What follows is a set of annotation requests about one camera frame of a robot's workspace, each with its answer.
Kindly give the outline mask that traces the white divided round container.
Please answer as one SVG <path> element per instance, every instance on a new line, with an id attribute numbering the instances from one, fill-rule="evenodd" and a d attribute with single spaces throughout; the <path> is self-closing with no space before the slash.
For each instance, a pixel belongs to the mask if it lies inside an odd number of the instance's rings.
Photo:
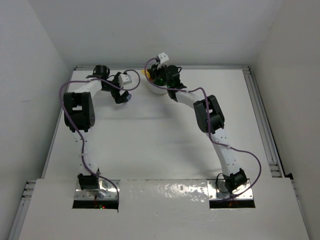
<path id="1" fill-rule="evenodd" d="M 152 93 L 156 95 L 165 95 L 168 93 L 166 89 L 156 87 L 155 84 L 152 84 L 152 79 L 149 74 L 147 74 L 147 80 L 148 80 L 147 86 Z"/>

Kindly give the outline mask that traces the long yellow lego plate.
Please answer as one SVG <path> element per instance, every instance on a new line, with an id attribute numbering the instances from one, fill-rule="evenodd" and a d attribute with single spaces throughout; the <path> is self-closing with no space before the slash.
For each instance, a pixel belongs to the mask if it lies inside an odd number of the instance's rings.
<path id="1" fill-rule="evenodd" d="M 150 76 L 148 71 L 142 70 L 141 72 L 146 76 L 147 79 L 151 78 L 151 76 Z"/>

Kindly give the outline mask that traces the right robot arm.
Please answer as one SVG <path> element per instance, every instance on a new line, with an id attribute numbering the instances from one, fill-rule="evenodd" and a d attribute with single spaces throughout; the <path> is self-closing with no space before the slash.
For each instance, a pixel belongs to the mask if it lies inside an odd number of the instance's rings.
<path id="1" fill-rule="evenodd" d="M 199 129 L 212 140 L 213 147 L 220 161 L 224 185 L 232 194 L 235 189 L 247 182 L 244 170 L 238 164 L 231 149 L 224 127 L 225 117 L 214 95 L 207 96 L 204 89 L 189 90 L 180 80 L 182 68 L 175 65 L 159 67 L 153 64 L 144 72 L 149 82 L 156 88 L 165 90 L 168 96 L 177 103 L 192 108 Z"/>

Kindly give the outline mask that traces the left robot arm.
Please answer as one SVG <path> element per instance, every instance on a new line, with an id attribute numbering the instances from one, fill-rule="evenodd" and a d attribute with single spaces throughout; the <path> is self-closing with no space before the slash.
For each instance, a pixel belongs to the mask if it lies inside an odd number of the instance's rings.
<path id="1" fill-rule="evenodd" d="M 97 65 L 82 83 L 83 85 L 75 91 L 65 92 L 60 99 L 65 125 L 73 133 L 80 157 L 80 173 L 77 176 L 80 189 L 97 191 L 100 188 L 100 169 L 88 141 L 96 122 L 93 97 L 104 91 L 111 94 L 116 104 L 126 103 L 132 95 L 127 90 L 121 90 L 131 84 L 132 79 L 126 72 L 117 72 L 112 76 L 107 66 Z"/>

